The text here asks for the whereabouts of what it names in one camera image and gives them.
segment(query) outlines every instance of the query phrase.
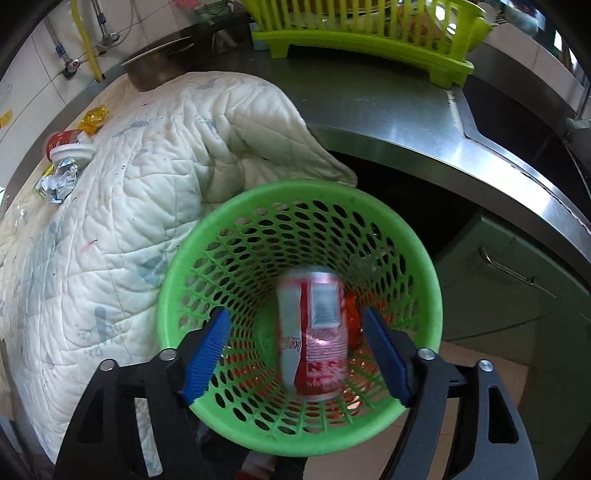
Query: green plastic basket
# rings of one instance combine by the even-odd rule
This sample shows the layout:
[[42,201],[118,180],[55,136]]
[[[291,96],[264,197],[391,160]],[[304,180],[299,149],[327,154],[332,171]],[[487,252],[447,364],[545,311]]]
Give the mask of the green plastic basket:
[[429,72],[435,85],[464,85],[466,53],[493,25],[468,0],[244,0],[271,57],[290,45],[338,48],[398,60]]
[[250,449],[283,456],[336,452],[388,427],[404,407],[391,398],[367,345],[349,356],[341,395],[305,402],[278,379],[276,279],[296,265],[337,272],[361,305],[438,351],[441,292],[413,230],[388,206],[351,187],[316,180],[271,183],[228,201],[174,257],[158,302],[162,348],[177,347],[210,311],[232,331],[206,394],[191,410]]

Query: metal screw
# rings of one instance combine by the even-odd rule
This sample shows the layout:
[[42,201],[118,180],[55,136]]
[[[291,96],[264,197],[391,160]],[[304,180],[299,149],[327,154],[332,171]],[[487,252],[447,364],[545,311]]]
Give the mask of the metal screw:
[[423,360],[433,360],[435,358],[435,352],[430,348],[420,348],[418,350],[418,355]]
[[495,367],[492,365],[492,362],[489,362],[488,360],[480,360],[478,362],[478,367],[480,370],[484,370],[485,372],[492,372],[495,369]]
[[100,363],[99,368],[103,372],[109,372],[115,368],[115,360],[111,360],[110,358],[108,358],[107,360],[103,360]]
[[169,362],[177,357],[177,351],[174,348],[165,348],[158,354],[158,357],[164,362]]

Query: white quilted blanket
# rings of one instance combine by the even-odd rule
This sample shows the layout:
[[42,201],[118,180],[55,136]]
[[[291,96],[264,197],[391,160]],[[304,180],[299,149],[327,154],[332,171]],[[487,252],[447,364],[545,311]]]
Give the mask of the white quilted blanket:
[[[122,77],[93,105],[109,121],[74,192],[56,207],[31,194],[0,227],[0,336],[40,443],[55,462],[99,362],[158,351],[155,307],[178,245],[216,204],[285,178],[354,185],[274,85],[239,73],[190,73],[138,93]],[[138,421],[158,471],[145,408]]]

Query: white lid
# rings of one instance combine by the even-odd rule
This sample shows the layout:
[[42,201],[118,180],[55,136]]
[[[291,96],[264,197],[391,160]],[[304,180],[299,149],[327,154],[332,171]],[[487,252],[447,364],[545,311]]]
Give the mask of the white lid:
[[96,149],[92,144],[87,143],[68,143],[52,148],[49,152],[49,158],[54,164],[57,164],[64,158],[71,157],[78,163],[80,168],[84,168],[95,156]]

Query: red soda can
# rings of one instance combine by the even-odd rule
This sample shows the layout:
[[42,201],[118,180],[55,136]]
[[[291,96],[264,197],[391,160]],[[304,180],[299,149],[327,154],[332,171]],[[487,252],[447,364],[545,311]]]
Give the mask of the red soda can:
[[338,395],[347,376],[345,287],[322,267],[286,271],[277,284],[281,380],[302,400]]

